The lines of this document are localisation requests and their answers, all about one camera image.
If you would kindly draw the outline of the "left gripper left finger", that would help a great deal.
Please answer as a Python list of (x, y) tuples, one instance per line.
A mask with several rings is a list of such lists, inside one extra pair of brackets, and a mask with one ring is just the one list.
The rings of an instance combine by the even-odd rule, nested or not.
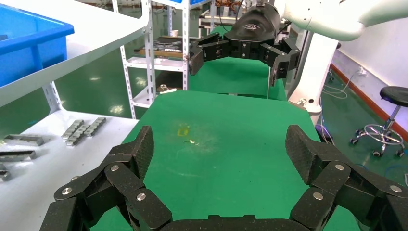
[(144, 184), (153, 153), (153, 130), (144, 126), (135, 140), (113, 147), (96, 168), (57, 189), (40, 229), (88, 231), (112, 208), (135, 231), (162, 229), (172, 213)]

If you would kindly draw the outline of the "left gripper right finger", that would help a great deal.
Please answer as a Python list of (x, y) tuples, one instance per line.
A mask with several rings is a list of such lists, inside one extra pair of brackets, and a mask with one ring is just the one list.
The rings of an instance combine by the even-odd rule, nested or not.
[(298, 125), (287, 128), (288, 157), (308, 189), (290, 219), (321, 231), (340, 206), (372, 231), (408, 228), (408, 191), (383, 176), (354, 164), (334, 145), (310, 139)]

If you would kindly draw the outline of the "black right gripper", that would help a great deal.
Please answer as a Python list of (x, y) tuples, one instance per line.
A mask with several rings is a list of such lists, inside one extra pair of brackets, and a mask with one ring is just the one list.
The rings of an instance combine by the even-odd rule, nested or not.
[(281, 23), (277, 9), (266, 3), (252, 6), (223, 35), (212, 33), (191, 43), (189, 74), (194, 76), (204, 62), (225, 57), (260, 60), (271, 68), (268, 85), (287, 77), (298, 67), (300, 49), (287, 37), (275, 43)]

